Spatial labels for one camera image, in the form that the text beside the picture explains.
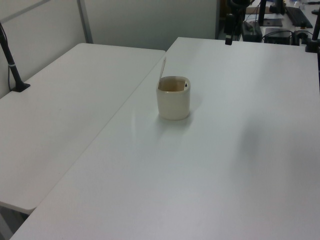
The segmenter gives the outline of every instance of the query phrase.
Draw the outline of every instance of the white table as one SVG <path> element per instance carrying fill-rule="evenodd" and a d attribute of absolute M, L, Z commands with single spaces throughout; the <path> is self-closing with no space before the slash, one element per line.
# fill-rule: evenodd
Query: white table
<path fill-rule="evenodd" d="M 166 60 L 191 115 L 159 118 L 159 62 L 12 240 L 319 238 L 317 55 L 178 38 Z"/>
<path fill-rule="evenodd" d="M 0 206 L 30 214 L 164 53 L 79 44 L 0 99 Z"/>

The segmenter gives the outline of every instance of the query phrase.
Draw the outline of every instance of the white ceramic cup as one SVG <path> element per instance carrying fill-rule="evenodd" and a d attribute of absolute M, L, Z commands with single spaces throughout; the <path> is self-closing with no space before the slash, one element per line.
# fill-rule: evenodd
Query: white ceramic cup
<path fill-rule="evenodd" d="M 190 87 L 186 77 L 162 77 L 156 87 L 159 115 L 167 120 L 185 119 L 190 110 Z"/>

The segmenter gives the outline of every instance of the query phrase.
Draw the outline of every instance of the computer monitor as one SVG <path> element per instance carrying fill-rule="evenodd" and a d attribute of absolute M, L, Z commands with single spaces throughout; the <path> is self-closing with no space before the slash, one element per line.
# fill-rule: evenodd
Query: computer monitor
<path fill-rule="evenodd" d="M 261 27 L 282 27 L 281 19 L 264 19 L 267 0 L 261 0 L 258 23 Z M 270 7 L 270 12 L 275 14 L 285 14 L 285 6 L 283 0 L 275 0 L 274 6 Z"/>

